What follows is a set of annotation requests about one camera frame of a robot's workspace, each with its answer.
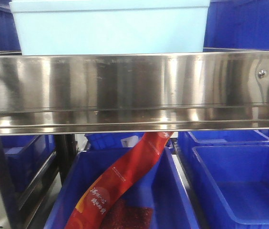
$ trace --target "red food product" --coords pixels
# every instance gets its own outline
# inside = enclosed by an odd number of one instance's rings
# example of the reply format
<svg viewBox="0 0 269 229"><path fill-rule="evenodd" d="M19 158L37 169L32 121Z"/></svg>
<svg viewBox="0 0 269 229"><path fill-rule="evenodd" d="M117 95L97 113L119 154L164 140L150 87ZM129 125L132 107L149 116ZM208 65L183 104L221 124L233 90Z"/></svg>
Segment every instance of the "red food product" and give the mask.
<svg viewBox="0 0 269 229"><path fill-rule="evenodd" d="M100 229L149 229L153 209L129 207L119 199L105 216Z"/></svg>
<svg viewBox="0 0 269 229"><path fill-rule="evenodd" d="M99 229L113 204L157 163L172 132L149 132L88 188L65 229Z"/></svg>

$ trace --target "metal shelving rack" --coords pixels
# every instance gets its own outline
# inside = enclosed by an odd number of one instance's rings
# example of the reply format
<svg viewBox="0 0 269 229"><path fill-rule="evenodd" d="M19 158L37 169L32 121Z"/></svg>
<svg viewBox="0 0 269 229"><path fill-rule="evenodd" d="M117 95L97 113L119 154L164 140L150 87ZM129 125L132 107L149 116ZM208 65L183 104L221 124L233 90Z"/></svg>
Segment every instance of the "metal shelving rack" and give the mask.
<svg viewBox="0 0 269 229"><path fill-rule="evenodd" d="M18 197L0 144L0 229L29 225L74 133L269 128L269 52L19 54L0 53L0 135L56 134L57 148Z"/></svg>

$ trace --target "stainless steel shelf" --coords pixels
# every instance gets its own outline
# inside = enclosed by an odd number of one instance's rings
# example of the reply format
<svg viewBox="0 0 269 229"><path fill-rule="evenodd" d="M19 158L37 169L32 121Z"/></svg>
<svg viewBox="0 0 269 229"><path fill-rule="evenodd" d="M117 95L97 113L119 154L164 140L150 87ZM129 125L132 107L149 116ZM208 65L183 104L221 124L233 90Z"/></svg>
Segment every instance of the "stainless steel shelf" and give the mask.
<svg viewBox="0 0 269 229"><path fill-rule="evenodd" d="M0 135L269 128L269 52L0 56Z"/></svg>

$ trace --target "storage shelf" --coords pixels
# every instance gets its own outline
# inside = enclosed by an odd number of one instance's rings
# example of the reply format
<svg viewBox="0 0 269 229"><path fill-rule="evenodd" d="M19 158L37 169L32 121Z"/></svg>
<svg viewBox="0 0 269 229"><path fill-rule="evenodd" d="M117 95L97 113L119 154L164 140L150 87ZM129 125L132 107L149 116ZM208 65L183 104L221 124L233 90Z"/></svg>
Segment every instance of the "storage shelf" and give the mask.
<svg viewBox="0 0 269 229"><path fill-rule="evenodd" d="M256 128L269 52L0 56L0 135Z"/></svg>

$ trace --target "red snack bag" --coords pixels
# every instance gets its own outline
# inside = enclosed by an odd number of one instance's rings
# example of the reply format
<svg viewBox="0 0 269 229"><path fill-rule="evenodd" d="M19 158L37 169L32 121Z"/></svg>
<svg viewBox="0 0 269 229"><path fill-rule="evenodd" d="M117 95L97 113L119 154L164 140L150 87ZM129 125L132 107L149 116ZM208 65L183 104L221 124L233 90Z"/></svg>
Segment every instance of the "red snack bag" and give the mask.
<svg viewBox="0 0 269 229"><path fill-rule="evenodd" d="M65 229L99 229L120 196L157 163L172 133L145 133L134 148L114 162L88 188L75 206Z"/></svg>

